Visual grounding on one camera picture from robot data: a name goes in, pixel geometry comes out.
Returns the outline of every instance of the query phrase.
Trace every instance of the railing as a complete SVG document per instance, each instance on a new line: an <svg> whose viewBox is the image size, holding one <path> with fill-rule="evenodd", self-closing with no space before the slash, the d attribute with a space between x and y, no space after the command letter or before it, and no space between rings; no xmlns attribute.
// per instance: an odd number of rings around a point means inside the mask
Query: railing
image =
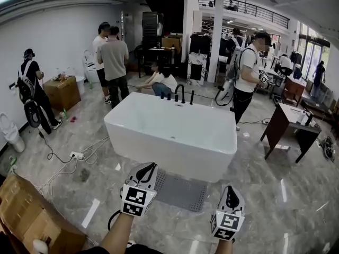
<svg viewBox="0 0 339 254"><path fill-rule="evenodd" d="M199 6L215 7L215 0L199 0ZM256 5L238 0L224 0L224 9L262 18L288 29L288 23L290 19Z"/></svg>

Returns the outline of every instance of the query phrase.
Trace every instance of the woman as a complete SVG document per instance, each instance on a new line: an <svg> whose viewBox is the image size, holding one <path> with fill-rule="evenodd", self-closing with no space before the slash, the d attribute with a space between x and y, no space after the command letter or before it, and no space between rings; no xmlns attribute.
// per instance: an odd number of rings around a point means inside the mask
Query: woman
<svg viewBox="0 0 339 254"><path fill-rule="evenodd" d="M162 67L159 63L153 63L152 71L154 71L153 75L148 78L142 85L136 86L139 92L141 89L152 87L154 94L156 96L161 96L161 93L164 93L165 97L168 94L174 93L177 82L174 77L162 71Z"/></svg>
<svg viewBox="0 0 339 254"><path fill-rule="evenodd" d="M325 82L325 68L324 68L324 62L321 61L319 65L316 68L315 73L313 74L313 88L312 88L312 97L317 98L319 94L320 84Z"/></svg>

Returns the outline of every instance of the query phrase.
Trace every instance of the freestanding bathtub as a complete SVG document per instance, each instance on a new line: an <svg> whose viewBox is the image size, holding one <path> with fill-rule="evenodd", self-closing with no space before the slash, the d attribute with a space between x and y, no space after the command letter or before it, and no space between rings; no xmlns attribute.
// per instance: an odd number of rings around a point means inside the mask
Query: freestanding bathtub
<svg viewBox="0 0 339 254"><path fill-rule="evenodd" d="M220 108L133 92L104 121L119 155L206 182L220 180L237 151L234 114Z"/></svg>

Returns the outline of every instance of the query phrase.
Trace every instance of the toilet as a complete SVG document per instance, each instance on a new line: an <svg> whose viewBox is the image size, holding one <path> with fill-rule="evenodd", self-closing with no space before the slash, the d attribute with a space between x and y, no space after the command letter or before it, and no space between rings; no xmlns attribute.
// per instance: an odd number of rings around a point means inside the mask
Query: toilet
<svg viewBox="0 0 339 254"><path fill-rule="evenodd" d="M100 80L95 69L94 58L88 50L84 51L83 64L87 81L91 83L99 83Z"/></svg>
<svg viewBox="0 0 339 254"><path fill-rule="evenodd" d="M5 139L9 144L12 144L17 152L23 152L25 142L21 138L19 131L5 113L0 113L0 130L3 132Z"/></svg>

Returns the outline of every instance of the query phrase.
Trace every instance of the sitting woman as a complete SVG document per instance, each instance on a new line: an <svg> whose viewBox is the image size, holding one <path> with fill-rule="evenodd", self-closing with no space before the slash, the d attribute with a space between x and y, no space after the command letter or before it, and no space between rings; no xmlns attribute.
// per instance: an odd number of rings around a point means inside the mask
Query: sitting woman
<svg viewBox="0 0 339 254"><path fill-rule="evenodd" d="M140 92L142 88L152 87L154 94L156 96L161 96L161 93L164 93L164 96L167 97L168 94L174 93L177 82L173 75L163 72L162 66L159 63L153 63L152 71L153 75L148 78L142 85L136 86Z"/></svg>

